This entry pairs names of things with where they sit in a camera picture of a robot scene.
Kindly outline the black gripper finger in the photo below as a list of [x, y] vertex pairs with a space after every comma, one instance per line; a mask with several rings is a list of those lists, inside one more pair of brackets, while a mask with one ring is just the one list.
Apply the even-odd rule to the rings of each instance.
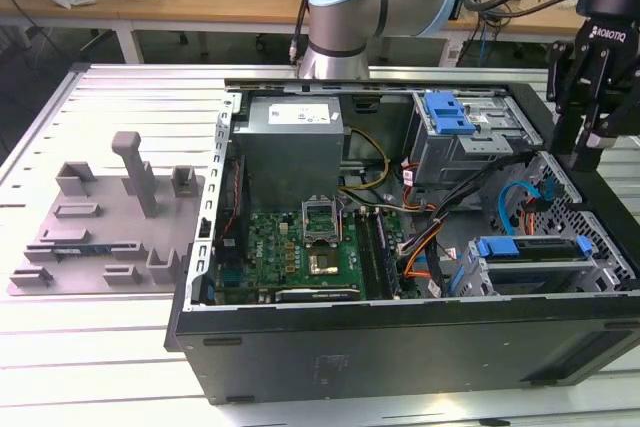
[[584, 110], [584, 87], [580, 79], [590, 56], [590, 45], [575, 46], [556, 41], [549, 51], [547, 101], [555, 105], [555, 123], [551, 151], [570, 153], [580, 127]]
[[592, 103], [586, 111], [583, 129], [571, 156], [574, 171], [595, 171], [605, 149], [615, 145], [621, 136], [639, 134], [639, 97], [628, 96], [601, 117], [601, 103]]

